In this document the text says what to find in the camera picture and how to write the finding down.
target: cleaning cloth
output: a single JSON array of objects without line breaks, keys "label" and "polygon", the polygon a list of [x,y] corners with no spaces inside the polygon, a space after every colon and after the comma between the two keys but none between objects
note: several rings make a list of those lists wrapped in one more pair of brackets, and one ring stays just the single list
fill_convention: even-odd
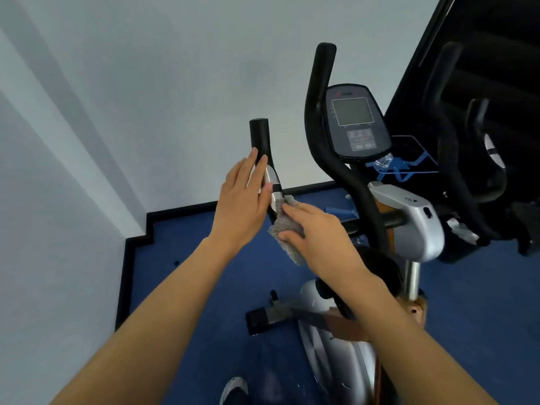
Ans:
[{"label": "cleaning cloth", "polygon": [[300,252],[296,249],[296,247],[279,238],[279,234],[282,231],[295,231],[302,238],[305,238],[301,224],[295,222],[281,209],[281,205],[283,203],[296,207],[296,200],[294,200],[294,197],[290,195],[285,196],[284,199],[278,200],[276,202],[276,206],[278,208],[278,218],[275,220],[274,224],[270,226],[268,232],[278,241],[281,248],[287,252],[291,260],[297,265],[301,266],[306,262],[306,260],[304,260]]}]

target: sneaker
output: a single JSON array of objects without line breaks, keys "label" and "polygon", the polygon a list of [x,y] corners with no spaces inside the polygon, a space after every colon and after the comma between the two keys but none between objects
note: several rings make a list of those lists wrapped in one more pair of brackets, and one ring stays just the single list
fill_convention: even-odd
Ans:
[{"label": "sneaker", "polygon": [[247,405],[247,393],[246,380],[239,376],[235,376],[230,379],[225,388],[223,388],[219,405]]}]

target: blue carpet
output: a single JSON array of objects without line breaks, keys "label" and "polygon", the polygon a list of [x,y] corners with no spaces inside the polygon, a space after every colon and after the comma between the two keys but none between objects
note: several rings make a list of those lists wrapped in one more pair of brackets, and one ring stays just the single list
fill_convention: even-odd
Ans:
[{"label": "blue carpet", "polygon": [[[324,208],[349,208],[343,190],[299,196]],[[132,307],[182,262],[210,232],[213,213],[159,222],[155,243],[136,250]],[[263,229],[228,265],[201,316],[165,404],[218,403],[232,376],[246,378],[260,404],[322,404],[293,324],[255,337],[244,315],[268,304],[275,289],[294,297],[314,276],[297,267]],[[438,261],[422,270],[429,297],[427,329],[501,403],[540,403],[540,256],[523,258],[499,242],[455,265]]]}]

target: black floor border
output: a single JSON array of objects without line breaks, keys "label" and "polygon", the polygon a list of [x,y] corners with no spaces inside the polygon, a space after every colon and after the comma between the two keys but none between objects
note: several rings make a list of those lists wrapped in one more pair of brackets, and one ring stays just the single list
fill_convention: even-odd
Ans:
[{"label": "black floor border", "polygon": [[[306,186],[292,187],[283,190],[284,194],[300,196],[303,194],[319,192],[321,190],[329,190],[337,188],[334,181],[324,183],[308,184]],[[124,249],[124,264],[122,266],[122,277],[120,280],[120,292],[118,295],[118,308],[116,312],[115,330],[120,328],[130,313],[131,306],[131,290],[133,286],[133,264],[135,262],[135,249],[140,246],[151,245],[154,243],[154,223],[177,219],[179,217],[190,216],[193,214],[212,212],[215,210],[217,202],[208,202],[194,204],[192,206],[177,207],[175,209],[167,209],[162,211],[152,211],[146,214],[146,234],[138,237],[126,239]]]}]

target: hand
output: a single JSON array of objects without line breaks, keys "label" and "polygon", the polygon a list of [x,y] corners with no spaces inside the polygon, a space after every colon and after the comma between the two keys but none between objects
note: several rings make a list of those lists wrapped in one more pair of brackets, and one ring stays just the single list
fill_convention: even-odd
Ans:
[{"label": "hand", "polygon": [[257,159],[253,148],[246,158],[234,165],[221,186],[215,209],[212,231],[208,237],[217,244],[226,244],[227,251],[235,256],[260,230],[272,198],[272,184],[267,183],[259,194],[268,158],[263,155],[249,174]]},{"label": "hand", "polygon": [[311,204],[283,204],[282,208],[304,228],[306,238],[294,231],[282,231],[281,240],[300,251],[309,268],[334,291],[359,274],[370,274],[340,220]]}]

